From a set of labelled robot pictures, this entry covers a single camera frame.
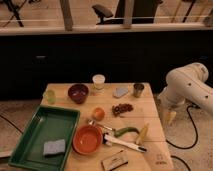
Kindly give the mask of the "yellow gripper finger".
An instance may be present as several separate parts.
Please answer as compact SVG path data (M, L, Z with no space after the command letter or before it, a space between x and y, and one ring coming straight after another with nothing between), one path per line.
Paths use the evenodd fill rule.
M170 125L176 117L176 112L171 110L165 110L163 112L163 123L165 126Z

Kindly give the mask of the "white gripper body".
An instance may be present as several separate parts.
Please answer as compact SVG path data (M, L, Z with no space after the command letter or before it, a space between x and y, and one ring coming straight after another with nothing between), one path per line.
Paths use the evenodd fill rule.
M170 87L165 87L158 95L164 109L173 110L185 103L185 98Z

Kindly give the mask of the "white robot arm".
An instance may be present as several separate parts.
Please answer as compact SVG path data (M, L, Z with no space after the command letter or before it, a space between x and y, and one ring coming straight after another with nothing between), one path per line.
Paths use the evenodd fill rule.
M189 100L205 112L213 115L213 88L205 81L209 77L207 67L202 63L191 63L169 71L166 87L158 95L162 106L162 124L169 125L176 114L174 109Z

